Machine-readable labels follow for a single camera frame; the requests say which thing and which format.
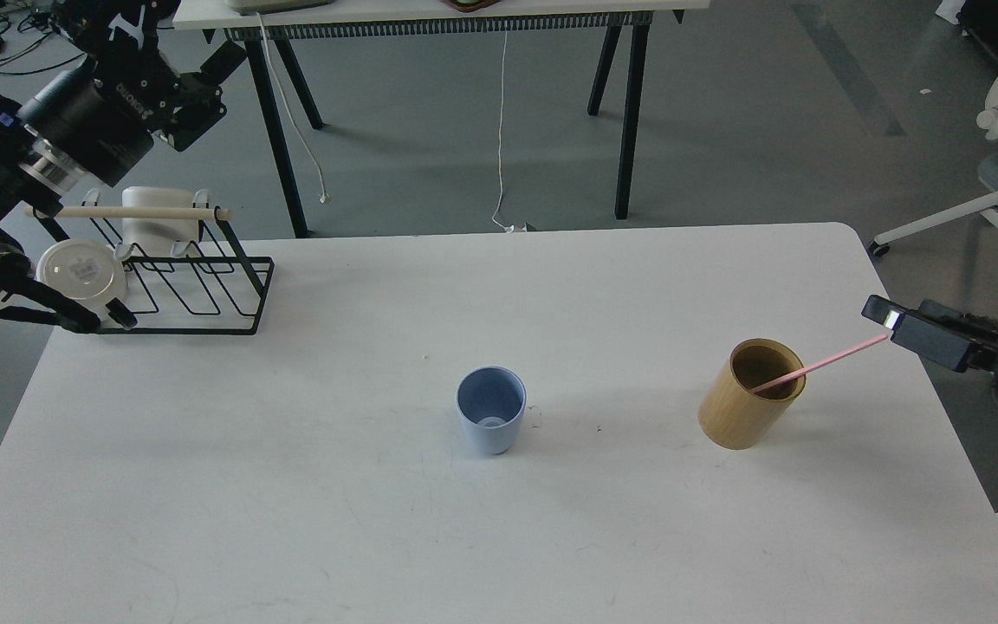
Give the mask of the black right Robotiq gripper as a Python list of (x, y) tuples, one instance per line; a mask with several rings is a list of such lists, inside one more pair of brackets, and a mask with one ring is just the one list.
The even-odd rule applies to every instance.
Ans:
[(948, 370), (990, 370), (998, 403), (998, 320), (931, 299), (910, 309), (876, 295), (868, 296), (862, 316), (890, 330), (892, 343)]

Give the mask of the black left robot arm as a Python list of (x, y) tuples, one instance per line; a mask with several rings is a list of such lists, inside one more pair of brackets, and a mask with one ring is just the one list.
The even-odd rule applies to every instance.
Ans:
[[(25, 103), (0, 94), (0, 222), (23, 203), (51, 220), (80, 178), (120, 182), (162, 139), (179, 153), (226, 112), (222, 84), (246, 59), (227, 42), (189, 74), (159, 50), (158, 24), (175, 1), (55, 1), (50, 24), (82, 55)], [(90, 335), (95, 312), (40, 284), (0, 228), (0, 319)]]

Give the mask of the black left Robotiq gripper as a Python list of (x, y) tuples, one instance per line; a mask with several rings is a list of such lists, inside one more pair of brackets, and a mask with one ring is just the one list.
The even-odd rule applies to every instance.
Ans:
[(107, 185), (153, 149), (155, 132), (178, 153), (189, 149), (225, 117), (222, 84), (247, 55), (226, 41), (197, 71), (177, 76), (159, 51), (158, 24), (178, 5), (55, 1), (55, 30), (86, 60), (28, 99), (20, 119)]

